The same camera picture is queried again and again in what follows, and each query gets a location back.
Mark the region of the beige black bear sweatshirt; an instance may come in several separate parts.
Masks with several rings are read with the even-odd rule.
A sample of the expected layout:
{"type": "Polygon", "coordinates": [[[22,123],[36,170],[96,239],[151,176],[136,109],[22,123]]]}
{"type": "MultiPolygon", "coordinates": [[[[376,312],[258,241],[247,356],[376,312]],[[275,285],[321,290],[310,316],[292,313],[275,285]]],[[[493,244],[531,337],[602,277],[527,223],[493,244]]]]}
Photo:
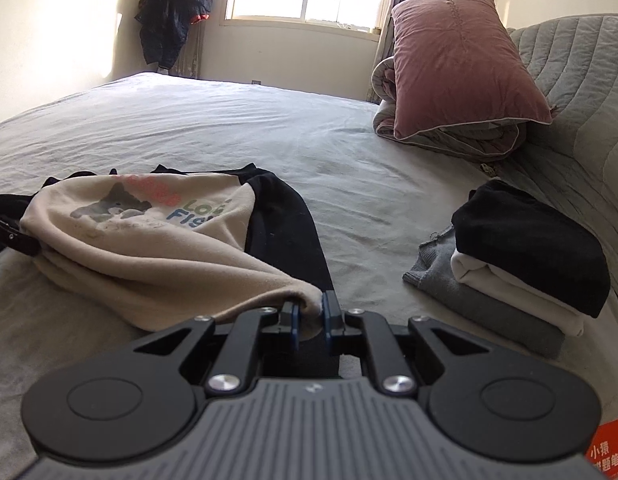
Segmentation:
{"type": "Polygon", "coordinates": [[[148,332],[289,300],[314,321],[333,287],[306,202],[254,165],[80,171],[29,196],[0,194],[0,219],[39,240],[29,258],[55,285],[148,332]]]}

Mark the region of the folded grey sweater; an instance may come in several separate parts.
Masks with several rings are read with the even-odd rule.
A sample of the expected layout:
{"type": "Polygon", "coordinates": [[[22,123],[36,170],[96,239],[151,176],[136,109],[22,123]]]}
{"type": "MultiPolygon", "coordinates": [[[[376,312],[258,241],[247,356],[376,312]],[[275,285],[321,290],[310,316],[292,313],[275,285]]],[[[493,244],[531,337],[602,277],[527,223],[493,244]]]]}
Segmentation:
{"type": "Polygon", "coordinates": [[[555,326],[458,282],[451,270],[453,226],[420,244],[402,280],[469,321],[548,359],[556,359],[566,336],[555,326]]]}

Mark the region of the folded white garment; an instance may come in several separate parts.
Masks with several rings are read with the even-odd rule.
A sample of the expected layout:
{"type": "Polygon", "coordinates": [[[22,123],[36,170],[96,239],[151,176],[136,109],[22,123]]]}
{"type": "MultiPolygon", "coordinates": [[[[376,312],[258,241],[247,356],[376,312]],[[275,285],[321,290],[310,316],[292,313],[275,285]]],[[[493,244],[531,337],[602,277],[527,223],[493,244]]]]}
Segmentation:
{"type": "Polygon", "coordinates": [[[451,271],[461,284],[554,325],[567,336],[584,331],[584,315],[563,301],[527,285],[512,274],[454,249],[451,271]]]}

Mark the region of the folded black garment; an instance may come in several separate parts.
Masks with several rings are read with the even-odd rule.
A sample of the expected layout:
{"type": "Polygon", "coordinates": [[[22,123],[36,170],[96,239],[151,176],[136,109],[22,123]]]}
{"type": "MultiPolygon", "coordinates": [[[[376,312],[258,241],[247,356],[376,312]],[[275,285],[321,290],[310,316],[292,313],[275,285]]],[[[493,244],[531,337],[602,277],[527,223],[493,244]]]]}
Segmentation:
{"type": "Polygon", "coordinates": [[[461,254],[591,318],[601,314],[610,292],[607,261],[580,223],[498,179],[470,192],[451,222],[461,254]]]}

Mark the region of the red booklet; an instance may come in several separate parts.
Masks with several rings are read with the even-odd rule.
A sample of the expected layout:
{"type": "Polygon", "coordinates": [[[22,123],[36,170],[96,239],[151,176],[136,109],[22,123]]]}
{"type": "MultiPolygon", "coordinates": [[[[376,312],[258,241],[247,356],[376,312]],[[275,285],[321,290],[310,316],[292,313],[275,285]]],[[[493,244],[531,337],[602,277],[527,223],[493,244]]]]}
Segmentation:
{"type": "Polygon", "coordinates": [[[618,419],[597,428],[586,458],[607,478],[618,479],[618,419]]]}

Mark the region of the hanging navy jacket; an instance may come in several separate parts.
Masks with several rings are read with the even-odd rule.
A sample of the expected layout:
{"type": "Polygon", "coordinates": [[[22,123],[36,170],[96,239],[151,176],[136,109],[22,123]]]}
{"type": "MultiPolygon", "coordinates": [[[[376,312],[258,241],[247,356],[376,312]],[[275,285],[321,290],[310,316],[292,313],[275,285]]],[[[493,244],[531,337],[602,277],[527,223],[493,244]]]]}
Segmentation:
{"type": "Polygon", "coordinates": [[[134,17],[146,64],[168,73],[187,42],[192,25],[209,19],[213,0],[139,0],[134,17]]]}

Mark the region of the pink velvet pillow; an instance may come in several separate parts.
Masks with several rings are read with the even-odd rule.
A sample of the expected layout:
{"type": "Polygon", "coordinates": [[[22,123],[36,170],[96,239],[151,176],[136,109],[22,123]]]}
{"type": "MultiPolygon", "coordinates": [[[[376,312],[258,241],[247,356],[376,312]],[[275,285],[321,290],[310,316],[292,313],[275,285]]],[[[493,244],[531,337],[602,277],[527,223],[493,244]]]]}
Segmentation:
{"type": "Polygon", "coordinates": [[[552,122],[493,0],[405,0],[394,21],[399,140],[441,128],[552,122]]]}

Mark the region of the grey quilted headboard cover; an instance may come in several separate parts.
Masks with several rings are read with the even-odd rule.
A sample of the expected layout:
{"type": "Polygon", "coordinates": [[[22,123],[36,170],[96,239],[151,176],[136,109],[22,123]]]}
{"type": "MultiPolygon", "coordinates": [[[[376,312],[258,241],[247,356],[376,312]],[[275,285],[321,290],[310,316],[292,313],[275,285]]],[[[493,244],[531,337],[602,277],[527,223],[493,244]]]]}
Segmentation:
{"type": "Polygon", "coordinates": [[[499,175],[597,236],[618,297],[618,14],[553,18],[510,34],[550,104],[499,175]]]}

